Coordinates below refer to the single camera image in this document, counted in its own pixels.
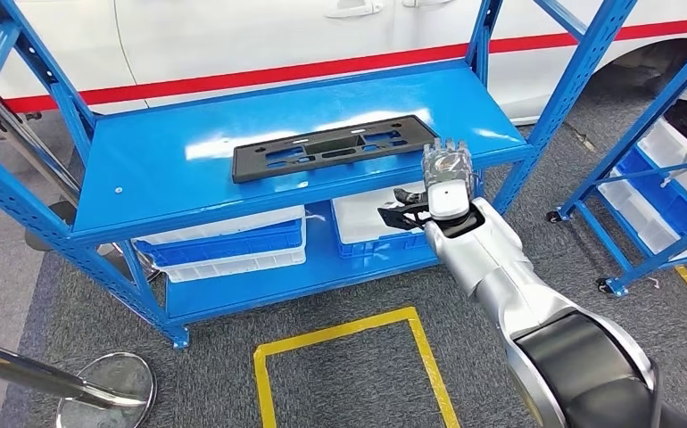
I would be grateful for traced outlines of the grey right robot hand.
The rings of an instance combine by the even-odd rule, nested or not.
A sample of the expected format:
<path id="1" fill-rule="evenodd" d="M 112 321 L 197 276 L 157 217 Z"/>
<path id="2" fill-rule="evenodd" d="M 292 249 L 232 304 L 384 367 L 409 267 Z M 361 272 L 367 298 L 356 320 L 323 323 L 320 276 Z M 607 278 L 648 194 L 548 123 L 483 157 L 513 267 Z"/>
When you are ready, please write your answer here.
<path id="1" fill-rule="evenodd" d="M 423 146 L 421 161 L 425 190 L 439 183 L 460 180 L 468 196 L 474 191 L 473 167 L 468 145 L 464 140 L 435 138 Z"/>

